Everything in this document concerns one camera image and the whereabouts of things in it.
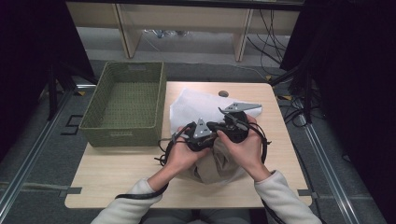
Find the beige cloth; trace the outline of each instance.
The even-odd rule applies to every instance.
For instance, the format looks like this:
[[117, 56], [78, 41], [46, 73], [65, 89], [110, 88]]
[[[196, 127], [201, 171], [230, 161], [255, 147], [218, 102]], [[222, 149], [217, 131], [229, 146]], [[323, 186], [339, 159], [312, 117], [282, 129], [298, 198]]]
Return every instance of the beige cloth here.
[[227, 147], [217, 138], [210, 152], [183, 175], [204, 184], [213, 184], [230, 180], [239, 169], [240, 166], [233, 160]]

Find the hand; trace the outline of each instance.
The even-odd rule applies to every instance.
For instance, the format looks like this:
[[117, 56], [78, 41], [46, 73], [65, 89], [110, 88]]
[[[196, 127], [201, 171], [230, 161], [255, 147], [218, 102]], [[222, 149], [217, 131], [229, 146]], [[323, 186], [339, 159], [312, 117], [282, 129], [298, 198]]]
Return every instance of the hand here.
[[199, 152], [194, 152], [189, 149], [182, 137], [177, 139], [173, 145], [171, 153], [169, 154], [165, 166], [155, 175], [148, 179], [148, 184], [155, 191], [158, 191], [171, 181], [180, 172], [189, 169], [196, 161], [205, 156], [210, 149], [207, 147]]
[[[247, 115], [249, 123], [256, 123], [250, 115]], [[222, 131], [218, 131], [221, 142], [228, 148], [233, 159], [242, 166], [255, 181], [262, 181], [271, 173], [262, 164], [262, 140], [253, 130], [249, 129], [247, 138], [241, 143], [234, 143]]]

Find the basket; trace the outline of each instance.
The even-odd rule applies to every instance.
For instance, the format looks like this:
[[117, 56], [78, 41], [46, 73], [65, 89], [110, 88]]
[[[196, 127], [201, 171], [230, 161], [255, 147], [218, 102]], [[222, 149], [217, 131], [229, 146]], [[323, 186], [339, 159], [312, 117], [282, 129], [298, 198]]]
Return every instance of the basket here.
[[79, 129], [93, 147], [157, 146], [165, 92], [163, 63], [106, 63]]

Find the pants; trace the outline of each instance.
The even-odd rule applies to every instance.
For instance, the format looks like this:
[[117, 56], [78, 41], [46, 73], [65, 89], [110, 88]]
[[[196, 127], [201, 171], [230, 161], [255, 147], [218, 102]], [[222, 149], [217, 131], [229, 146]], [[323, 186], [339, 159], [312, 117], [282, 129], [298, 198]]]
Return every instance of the pants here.
[[247, 209], [150, 209], [142, 224], [250, 224]]

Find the white paper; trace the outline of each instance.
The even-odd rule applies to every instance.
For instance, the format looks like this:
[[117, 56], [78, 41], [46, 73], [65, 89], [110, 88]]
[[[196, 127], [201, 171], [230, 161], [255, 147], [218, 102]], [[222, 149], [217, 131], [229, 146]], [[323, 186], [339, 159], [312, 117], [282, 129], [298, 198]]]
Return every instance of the white paper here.
[[[185, 88], [170, 106], [171, 134], [175, 133], [178, 127], [184, 127], [193, 121], [197, 122], [198, 119], [203, 119], [204, 122], [221, 122], [224, 115], [220, 113], [219, 107], [224, 109], [235, 102], [257, 104]], [[261, 112], [261, 107], [245, 111], [253, 118]]]

